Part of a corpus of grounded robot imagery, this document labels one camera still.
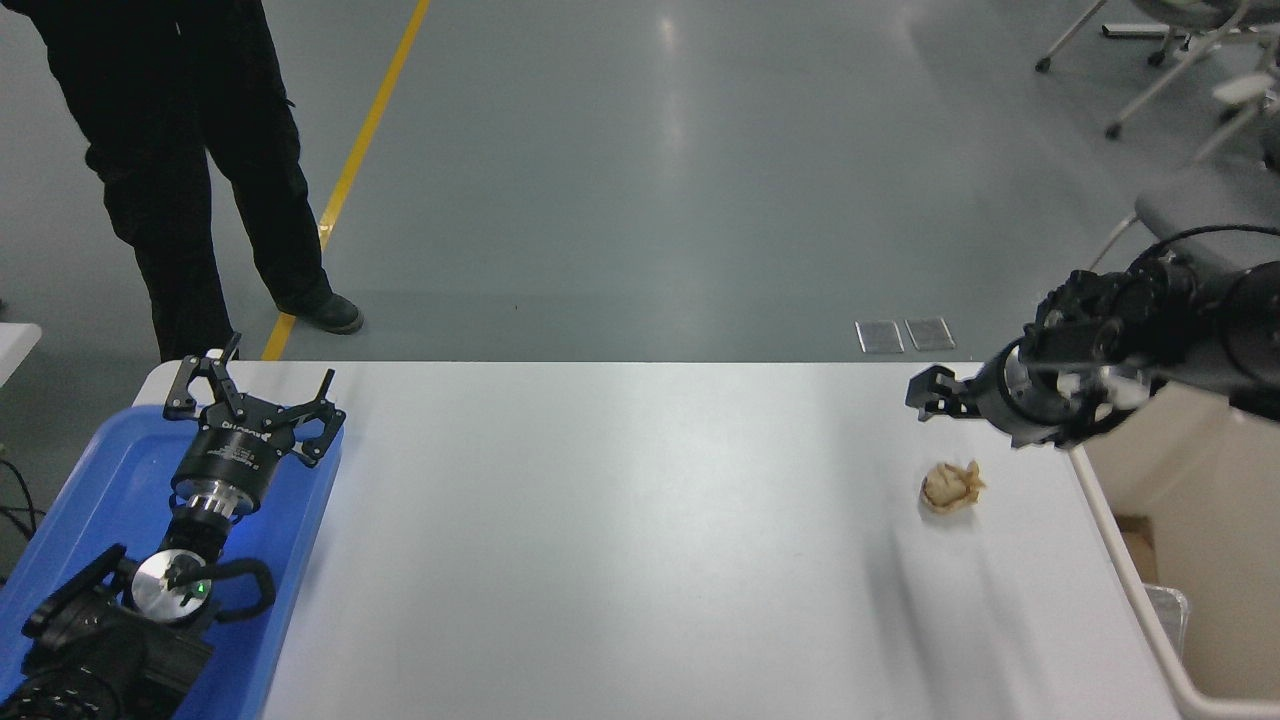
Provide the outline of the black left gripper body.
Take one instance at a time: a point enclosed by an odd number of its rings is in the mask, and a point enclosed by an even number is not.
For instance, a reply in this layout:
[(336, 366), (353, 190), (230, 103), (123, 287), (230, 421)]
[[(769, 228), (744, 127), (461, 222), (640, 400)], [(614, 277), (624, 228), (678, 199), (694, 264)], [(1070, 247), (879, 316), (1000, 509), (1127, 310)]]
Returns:
[(244, 414), (229, 404), (211, 404), (200, 415), (200, 429), (180, 460), (172, 488), (183, 498), (198, 484), (221, 482), (250, 500), (265, 498), (279, 462), (294, 446), (294, 424), (283, 409), (260, 398), (244, 400)]

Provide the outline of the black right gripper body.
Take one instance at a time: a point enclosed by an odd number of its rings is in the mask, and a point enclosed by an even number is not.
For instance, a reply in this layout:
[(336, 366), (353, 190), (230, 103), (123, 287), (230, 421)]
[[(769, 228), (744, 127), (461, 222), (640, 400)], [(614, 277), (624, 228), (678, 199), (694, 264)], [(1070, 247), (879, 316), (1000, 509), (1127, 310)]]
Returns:
[(1009, 388), (1006, 370), (1015, 348), (1002, 348), (968, 382), (970, 405), (982, 419), (1010, 438), (1014, 448), (1021, 447), (1023, 415)]

